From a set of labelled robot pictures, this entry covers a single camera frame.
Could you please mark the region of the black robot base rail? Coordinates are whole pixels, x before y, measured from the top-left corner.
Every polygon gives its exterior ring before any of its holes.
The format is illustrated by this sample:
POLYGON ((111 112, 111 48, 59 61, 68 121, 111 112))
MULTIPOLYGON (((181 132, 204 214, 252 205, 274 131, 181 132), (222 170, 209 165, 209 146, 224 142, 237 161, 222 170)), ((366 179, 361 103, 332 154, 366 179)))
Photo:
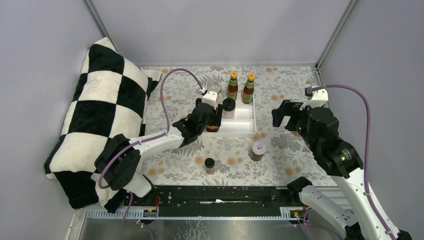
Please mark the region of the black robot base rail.
POLYGON ((145 197, 125 196, 123 204, 151 207, 159 217, 297 217, 304 204, 286 187, 158 185, 145 197))

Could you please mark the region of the red label sauce bottle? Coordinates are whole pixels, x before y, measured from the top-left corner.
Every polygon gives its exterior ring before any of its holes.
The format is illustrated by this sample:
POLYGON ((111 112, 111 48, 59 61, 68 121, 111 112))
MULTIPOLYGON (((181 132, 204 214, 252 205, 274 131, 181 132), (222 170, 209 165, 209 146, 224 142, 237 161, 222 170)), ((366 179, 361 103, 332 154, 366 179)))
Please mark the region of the red label sauce bottle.
POLYGON ((255 78, 254 73, 249 73, 247 80, 243 89, 242 102, 244 104, 249 104, 253 101, 254 91, 255 91, 255 78))

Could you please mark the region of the red lid sauce jar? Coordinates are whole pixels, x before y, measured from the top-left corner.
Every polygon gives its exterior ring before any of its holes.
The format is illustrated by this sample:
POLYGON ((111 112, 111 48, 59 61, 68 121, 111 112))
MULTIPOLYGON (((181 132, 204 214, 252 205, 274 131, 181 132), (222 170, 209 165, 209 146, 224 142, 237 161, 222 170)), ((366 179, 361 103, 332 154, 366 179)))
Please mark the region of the red lid sauce jar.
POLYGON ((218 132, 220 129, 220 124, 210 124, 206 127, 207 132, 215 133, 218 132))

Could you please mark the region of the large black lid jar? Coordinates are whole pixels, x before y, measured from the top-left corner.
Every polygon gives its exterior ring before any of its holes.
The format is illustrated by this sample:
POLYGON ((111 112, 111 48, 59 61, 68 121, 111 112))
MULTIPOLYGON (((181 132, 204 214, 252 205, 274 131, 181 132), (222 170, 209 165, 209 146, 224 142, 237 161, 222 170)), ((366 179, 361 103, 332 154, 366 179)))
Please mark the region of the large black lid jar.
POLYGON ((234 119, 235 118, 236 101, 230 97, 222 101, 222 118, 234 119))

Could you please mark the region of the white plastic organizer tray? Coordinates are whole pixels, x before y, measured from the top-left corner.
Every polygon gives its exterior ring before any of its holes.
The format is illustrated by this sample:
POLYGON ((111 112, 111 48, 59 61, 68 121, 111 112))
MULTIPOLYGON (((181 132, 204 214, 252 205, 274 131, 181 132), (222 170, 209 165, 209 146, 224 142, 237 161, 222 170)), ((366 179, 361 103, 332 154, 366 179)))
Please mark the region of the white plastic organizer tray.
POLYGON ((204 131, 202 137, 252 138, 257 133, 255 101, 245 104, 242 101, 243 87, 238 90, 235 101, 234 118, 223 118, 217 132, 204 131))

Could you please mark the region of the clear glass jar metal rim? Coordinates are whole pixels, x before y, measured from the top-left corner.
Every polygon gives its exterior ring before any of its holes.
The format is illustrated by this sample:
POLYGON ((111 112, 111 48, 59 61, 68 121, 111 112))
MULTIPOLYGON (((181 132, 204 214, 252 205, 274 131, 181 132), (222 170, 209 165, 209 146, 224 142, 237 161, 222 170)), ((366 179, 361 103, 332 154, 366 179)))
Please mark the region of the clear glass jar metal rim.
POLYGON ((218 82, 210 82, 208 84, 207 90, 209 92, 213 92, 213 93, 216 93, 217 95, 219 95, 222 91, 222 85, 218 82))

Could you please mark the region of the small black cap spice jar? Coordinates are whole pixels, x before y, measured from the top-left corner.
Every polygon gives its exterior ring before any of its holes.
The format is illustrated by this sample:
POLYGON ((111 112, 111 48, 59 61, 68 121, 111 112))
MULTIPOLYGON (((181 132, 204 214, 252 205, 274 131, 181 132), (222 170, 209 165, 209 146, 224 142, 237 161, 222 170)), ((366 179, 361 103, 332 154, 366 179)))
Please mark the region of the small black cap spice jar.
POLYGON ((204 161, 205 172, 209 175, 215 172, 215 160, 212 158, 207 158, 204 161))

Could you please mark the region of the green label sauce bottle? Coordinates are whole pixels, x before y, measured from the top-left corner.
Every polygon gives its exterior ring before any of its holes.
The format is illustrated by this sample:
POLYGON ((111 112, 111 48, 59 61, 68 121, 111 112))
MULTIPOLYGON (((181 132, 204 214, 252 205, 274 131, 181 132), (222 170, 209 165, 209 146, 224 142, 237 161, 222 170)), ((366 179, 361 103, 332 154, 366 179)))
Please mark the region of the green label sauce bottle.
POLYGON ((230 79, 227 86, 227 97, 237 100, 238 97, 238 73, 233 71, 230 73, 230 79))

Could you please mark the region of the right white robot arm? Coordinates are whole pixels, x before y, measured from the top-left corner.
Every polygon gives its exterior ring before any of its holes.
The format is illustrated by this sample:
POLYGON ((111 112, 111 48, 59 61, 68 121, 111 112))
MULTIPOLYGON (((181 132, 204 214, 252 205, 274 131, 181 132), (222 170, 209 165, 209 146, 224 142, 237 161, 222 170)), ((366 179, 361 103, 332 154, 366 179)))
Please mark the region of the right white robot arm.
POLYGON ((284 100, 271 111, 272 125, 298 132, 317 164, 343 192, 352 213, 319 193, 305 177, 288 184, 287 201, 293 206, 307 205, 327 220, 344 240, 410 240, 411 235, 396 227, 374 199, 365 182, 365 165, 356 149, 338 132, 339 120, 325 107, 301 108, 300 102, 284 100))

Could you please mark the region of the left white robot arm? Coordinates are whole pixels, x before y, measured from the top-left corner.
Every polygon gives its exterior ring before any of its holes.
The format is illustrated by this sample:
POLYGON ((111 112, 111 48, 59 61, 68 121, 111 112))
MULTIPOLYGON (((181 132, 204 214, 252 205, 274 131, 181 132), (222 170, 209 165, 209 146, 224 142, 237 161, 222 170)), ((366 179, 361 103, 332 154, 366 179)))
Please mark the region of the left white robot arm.
POLYGON ((193 143, 208 126, 220 126, 222 112, 222 104, 212 107, 198 102, 187 117, 173 123, 168 130, 135 138, 127 138, 122 133, 116 135, 94 162, 100 172, 98 187, 125 190, 136 195, 142 205, 152 204, 155 200, 153 185, 138 172, 143 161, 152 155, 193 143))

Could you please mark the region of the white lid brown jar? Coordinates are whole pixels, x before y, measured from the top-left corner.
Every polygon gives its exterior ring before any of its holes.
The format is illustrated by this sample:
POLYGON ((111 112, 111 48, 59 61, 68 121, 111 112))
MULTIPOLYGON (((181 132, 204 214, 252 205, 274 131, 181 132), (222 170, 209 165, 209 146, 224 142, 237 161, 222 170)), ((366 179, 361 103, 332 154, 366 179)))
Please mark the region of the white lid brown jar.
POLYGON ((262 160, 264 154, 267 151, 267 146, 262 141, 254 141, 249 150, 249 157, 254 162, 259 162, 262 160))

